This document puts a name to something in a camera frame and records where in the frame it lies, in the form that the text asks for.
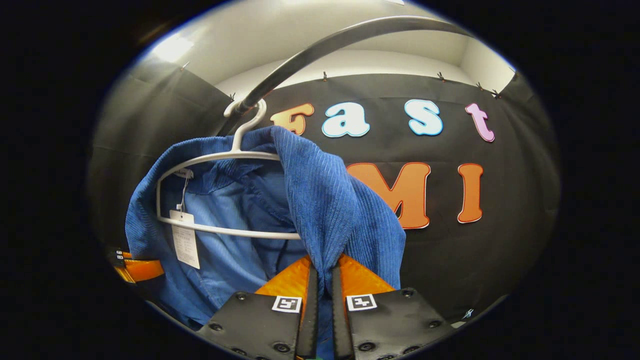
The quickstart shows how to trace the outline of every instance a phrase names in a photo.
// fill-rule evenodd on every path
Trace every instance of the white wall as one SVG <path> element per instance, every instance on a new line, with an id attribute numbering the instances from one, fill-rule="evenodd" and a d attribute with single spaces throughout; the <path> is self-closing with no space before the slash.
<path id="1" fill-rule="evenodd" d="M 285 60 L 238 74 L 214 86 L 226 94 L 236 93 L 236 100 L 246 97 L 253 88 L 274 71 Z M 445 79 L 474 84 L 462 69 L 450 63 L 424 58 L 417 55 L 373 50 L 340 50 L 326 55 L 307 65 L 279 87 L 289 86 L 314 79 L 322 79 L 323 71 L 329 78 L 356 74 L 410 74 L 437 78 L 442 72 Z"/>
<path id="2" fill-rule="evenodd" d="M 460 67 L 474 83 L 479 81 L 483 88 L 498 92 L 507 86 L 514 74 L 513 67 L 505 59 L 474 38 L 468 41 Z"/>

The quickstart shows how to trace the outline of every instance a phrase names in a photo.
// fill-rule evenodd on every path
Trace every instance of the ceiling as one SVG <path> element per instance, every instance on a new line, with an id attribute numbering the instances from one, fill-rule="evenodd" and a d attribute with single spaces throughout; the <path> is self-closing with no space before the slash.
<path id="1" fill-rule="evenodd" d="M 191 72 L 211 84 L 278 60 L 285 60 L 332 33 L 359 22 L 394 15 L 445 20 L 414 4 L 387 0 L 231 1 L 187 23 L 174 39 L 170 61 L 188 62 Z M 460 66 L 468 37 L 441 31 L 406 31 L 378 36 L 344 49 L 393 51 Z"/>

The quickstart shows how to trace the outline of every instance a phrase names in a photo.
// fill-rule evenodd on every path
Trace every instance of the price tag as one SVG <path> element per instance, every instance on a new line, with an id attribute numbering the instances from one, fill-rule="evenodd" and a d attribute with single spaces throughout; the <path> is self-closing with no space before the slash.
<path id="1" fill-rule="evenodd" d="M 181 211 L 169 210 L 169 217 L 173 220 L 194 224 L 193 215 Z M 196 247 L 196 232 L 192 229 L 185 229 L 176 225 L 171 225 L 173 231 L 173 245 L 178 260 L 200 269 L 198 260 L 198 249 Z"/>

